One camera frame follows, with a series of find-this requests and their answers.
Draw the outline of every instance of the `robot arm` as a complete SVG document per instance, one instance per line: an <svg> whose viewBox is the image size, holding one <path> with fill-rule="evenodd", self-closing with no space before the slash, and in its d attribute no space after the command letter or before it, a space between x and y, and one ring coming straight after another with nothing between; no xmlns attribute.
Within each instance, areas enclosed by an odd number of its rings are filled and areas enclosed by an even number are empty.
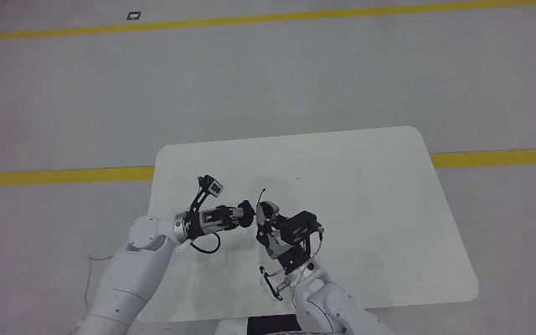
<svg viewBox="0 0 536 335"><path fill-rule="evenodd" d="M198 181L199 191L188 212L178 214L173 221L144 216L132 224L127 241L116 251L100 279L97 295L78 334L126 334L156 292L177 246L251 225L254 211L247 201L238 207L219 206L199 212L203 201L210 194L218 197L223 187L208 175Z"/></svg>
<svg viewBox="0 0 536 335"><path fill-rule="evenodd" d="M257 204L257 240L265 246L268 256L278 260L285 279L276 286L264 267L260 272L277 300L280 292L291 287L296 305L296 319L305 332L332 332L348 335L393 335L374 314L366 312L311 256L310 236L318 233L322 243L324 228L317 217L303 211L292 218L279 215L279 207L265 201ZM311 285L320 280L322 286L311 293Z"/></svg>

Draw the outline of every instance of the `floor marking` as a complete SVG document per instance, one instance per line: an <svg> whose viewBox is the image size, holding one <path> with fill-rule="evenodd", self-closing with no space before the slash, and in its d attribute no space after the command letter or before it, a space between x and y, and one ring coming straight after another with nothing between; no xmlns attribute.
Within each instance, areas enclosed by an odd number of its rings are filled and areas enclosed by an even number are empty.
<svg viewBox="0 0 536 335"><path fill-rule="evenodd" d="M536 149L498 152L432 153L435 168L484 168L536 165ZM102 167L0 173L0 186L56 183L134 182L152 180L154 167Z"/></svg>
<svg viewBox="0 0 536 335"><path fill-rule="evenodd" d="M377 15L452 12L469 9L511 8L534 5L536 5L536 0L477 0L456 3L428 3L398 7L350 8L327 10L321 12L280 13L231 18L206 18L197 20L131 23L102 27L80 27L50 30L0 32L0 39L41 39L58 36L87 35L97 33L118 34L163 29L199 28L237 24L273 23L282 21L306 21L316 20L320 18L359 18Z"/></svg>

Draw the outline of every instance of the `tabletop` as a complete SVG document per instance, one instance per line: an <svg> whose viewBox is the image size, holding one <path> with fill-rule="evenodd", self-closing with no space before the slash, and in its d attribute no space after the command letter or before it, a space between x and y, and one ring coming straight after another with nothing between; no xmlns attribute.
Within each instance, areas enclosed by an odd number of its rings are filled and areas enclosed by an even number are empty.
<svg viewBox="0 0 536 335"><path fill-rule="evenodd" d="M248 199L307 210L325 233L317 259L365 308L472 300L478 282L420 133L410 126L164 147L157 155L149 214L173 219L192 202L197 176L224 186L201 209ZM259 266L279 269L256 227L222 232L204 255L174 253L142 322L180 322L293 313L276 301ZM213 236L196 240L204 249ZM312 238L312 249L317 247ZM282 275L273 278L282 280Z"/></svg>

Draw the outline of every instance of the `floor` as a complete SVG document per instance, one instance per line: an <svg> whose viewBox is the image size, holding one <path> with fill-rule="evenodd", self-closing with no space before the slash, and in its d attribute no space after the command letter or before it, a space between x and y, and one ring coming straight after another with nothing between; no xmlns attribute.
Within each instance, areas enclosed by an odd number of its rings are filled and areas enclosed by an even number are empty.
<svg viewBox="0 0 536 335"><path fill-rule="evenodd" d="M0 0L0 31L432 4L420 0ZM153 165L173 143L410 125L430 153L536 147L536 7L11 39L0 171ZM437 169L474 301L372 310L396 334L532 334L536 166ZM111 255L151 182L0 187L0 334L67 334L88 254ZM90 296L106 264L94 264ZM208 334L215 322L130 334Z"/></svg>

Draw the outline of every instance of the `small object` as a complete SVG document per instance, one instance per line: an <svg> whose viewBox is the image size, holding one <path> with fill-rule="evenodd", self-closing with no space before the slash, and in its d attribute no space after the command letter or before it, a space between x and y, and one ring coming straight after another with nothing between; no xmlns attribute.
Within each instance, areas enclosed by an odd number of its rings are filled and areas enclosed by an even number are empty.
<svg viewBox="0 0 536 335"><path fill-rule="evenodd" d="M126 21L139 20L142 17L142 12L129 12L126 16Z"/></svg>

